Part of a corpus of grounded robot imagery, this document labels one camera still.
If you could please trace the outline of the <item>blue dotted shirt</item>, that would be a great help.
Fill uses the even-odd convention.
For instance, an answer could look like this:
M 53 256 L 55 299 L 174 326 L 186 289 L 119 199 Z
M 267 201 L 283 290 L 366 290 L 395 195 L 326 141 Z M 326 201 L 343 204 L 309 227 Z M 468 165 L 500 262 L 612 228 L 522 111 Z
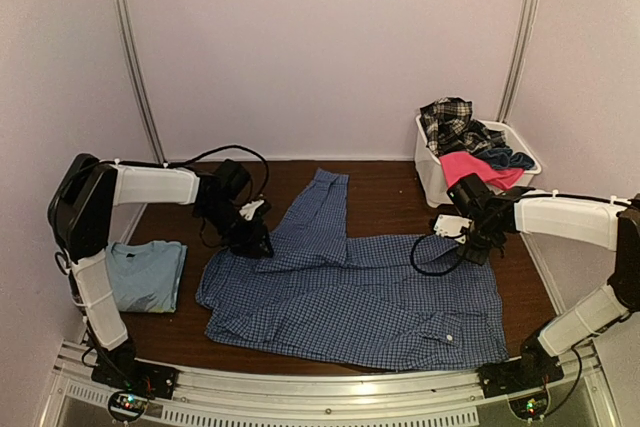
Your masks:
M 274 254 L 221 251 L 196 292 L 215 342 L 389 371 L 508 358 L 488 264 L 436 235 L 351 237 L 346 175 L 318 170 L 272 231 Z

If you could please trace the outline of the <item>light blue printed t-shirt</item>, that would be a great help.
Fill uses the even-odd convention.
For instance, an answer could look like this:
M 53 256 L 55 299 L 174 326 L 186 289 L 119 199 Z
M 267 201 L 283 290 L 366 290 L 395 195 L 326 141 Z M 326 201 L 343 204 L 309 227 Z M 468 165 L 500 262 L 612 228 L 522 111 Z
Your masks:
M 106 265 L 118 310 L 174 313 L 187 251 L 187 246 L 177 241 L 110 243 Z

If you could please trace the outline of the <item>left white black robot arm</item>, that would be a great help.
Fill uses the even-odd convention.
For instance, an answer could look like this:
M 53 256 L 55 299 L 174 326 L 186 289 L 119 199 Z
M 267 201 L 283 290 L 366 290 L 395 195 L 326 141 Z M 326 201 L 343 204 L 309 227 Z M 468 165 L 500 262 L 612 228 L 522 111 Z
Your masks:
M 47 210 L 72 297 L 98 353 L 97 367 L 123 391 L 137 389 L 144 371 L 136 360 L 135 345 L 116 306 L 107 273 L 106 251 L 117 207 L 190 206 L 195 217 L 214 227 L 231 253 L 249 259 L 274 254 L 263 220 L 269 204 L 260 194 L 242 206 L 236 203 L 252 182 L 248 170 L 231 159 L 212 172 L 197 171 L 195 163 L 100 160 L 82 153 L 72 161 Z

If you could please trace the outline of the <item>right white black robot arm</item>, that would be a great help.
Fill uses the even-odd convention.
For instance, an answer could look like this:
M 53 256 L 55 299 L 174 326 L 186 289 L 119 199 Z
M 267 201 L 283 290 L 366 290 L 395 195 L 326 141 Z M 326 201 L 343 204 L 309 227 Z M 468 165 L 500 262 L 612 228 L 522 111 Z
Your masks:
M 475 264 L 500 249 L 509 233 L 544 234 L 592 244 L 615 255 L 607 281 L 574 307 L 532 334 L 514 364 L 491 366 L 485 376 L 494 384 L 512 375 L 530 389 L 553 376 L 560 355 L 639 310 L 639 200 L 601 199 L 516 186 L 502 193 L 488 189 L 471 174 L 447 195 L 458 213 L 440 215 L 436 235 L 459 242 L 458 255 Z

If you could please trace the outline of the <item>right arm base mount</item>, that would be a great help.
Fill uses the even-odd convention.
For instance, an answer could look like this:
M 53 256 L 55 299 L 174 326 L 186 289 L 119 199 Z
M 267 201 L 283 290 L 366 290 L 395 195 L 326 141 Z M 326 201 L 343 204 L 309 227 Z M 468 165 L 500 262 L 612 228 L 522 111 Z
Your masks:
M 551 412 L 550 384 L 564 378 L 557 360 L 534 364 L 522 358 L 476 370 L 485 399 L 506 396 L 511 413 L 529 424 Z

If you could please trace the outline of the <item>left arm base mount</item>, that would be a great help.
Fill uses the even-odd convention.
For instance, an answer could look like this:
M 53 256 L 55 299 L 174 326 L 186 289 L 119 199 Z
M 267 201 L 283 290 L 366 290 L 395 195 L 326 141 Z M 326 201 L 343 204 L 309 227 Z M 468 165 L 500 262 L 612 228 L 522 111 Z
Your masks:
M 178 370 L 173 367 L 135 361 L 133 374 L 125 377 L 105 363 L 92 369 L 91 380 L 115 389 L 106 401 L 111 417 L 131 423 L 149 414 L 156 400 L 171 400 L 177 385 Z

